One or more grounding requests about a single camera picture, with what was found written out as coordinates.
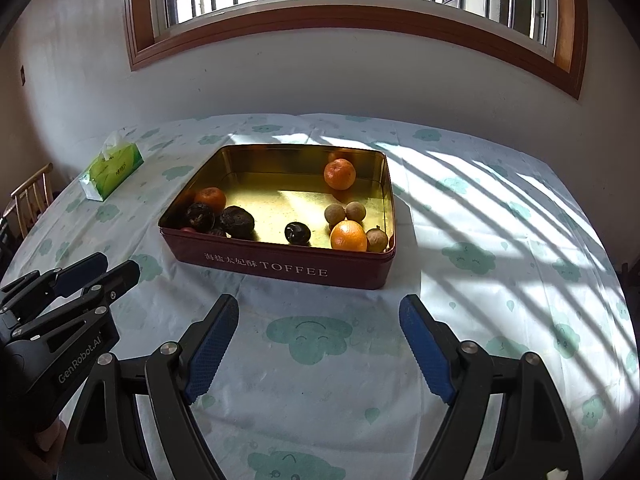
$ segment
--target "white wall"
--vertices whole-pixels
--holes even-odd
[[[15,31],[0,48],[0,213],[10,193],[46,164],[20,88],[20,66],[15,67]]]
[[[236,112],[336,112],[429,124],[547,162],[614,263],[640,253],[640,50],[607,0],[589,0],[579,101],[489,56],[364,30],[260,34],[130,72],[122,0],[33,0],[17,23],[31,120],[73,177],[104,134]]]

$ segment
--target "window frame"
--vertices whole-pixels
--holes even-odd
[[[537,42],[524,34],[484,17],[425,0],[259,0],[193,18],[160,34],[159,9],[151,2],[124,0],[132,70],[190,48],[261,32],[365,28],[471,48],[526,70],[576,99],[582,87],[588,35],[586,0],[557,0],[556,35],[549,48],[536,47]]]

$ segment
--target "table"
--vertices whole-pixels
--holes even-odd
[[[305,480],[410,478],[446,412],[399,329],[399,301],[410,293],[461,340],[496,355],[530,349],[542,356],[587,480],[599,478],[624,446],[638,421],[633,327],[597,234],[546,164],[455,132],[327,114],[219,116],[123,134],[145,163],[104,203],[86,200],[73,181],[38,220],[3,282],[95,251],[110,267],[135,260],[140,284],[112,305],[120,359],[177,340],[220,294],[235,296],[238,330],[210,391],[193,406],[228,478],[274,471]],[[175,260],[159,216],[217,149],[253,142],[386,153],[398,252],[384,288],[284,282]],[[323,326],[329,343],[300,349],[274,336],[299,316]],[[482,476],[490,450],[494,397],[470,479]],[[140,409],[158,478],[171,478],[148,402]]]

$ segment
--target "wooden window frame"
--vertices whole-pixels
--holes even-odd
[[[587,0],[558,0],[554,59],[487,30],[450,18],[393,7],[353,4],[256,9],[190,28],[154,36],[150,0],[124,0],[127,52],[132,70],[197,46],[217,41],[299,28],[365,28],[412,34],[464,46],[532,73],[575,99],[580,96],[587,55]]]

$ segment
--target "blue gripper pad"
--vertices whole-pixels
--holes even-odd
[[[400,302],[399,317],[404,337],[431,393],[439,396],[446,404],[451,404],[456,390],[451,384],[449,361],[409,298]]]
[[[227,303],[195,351],[189,364],[189,377],[184,389],[184,397],[189,405],[209,391],[220,361],[231,342],[238,326],[238,304]]]

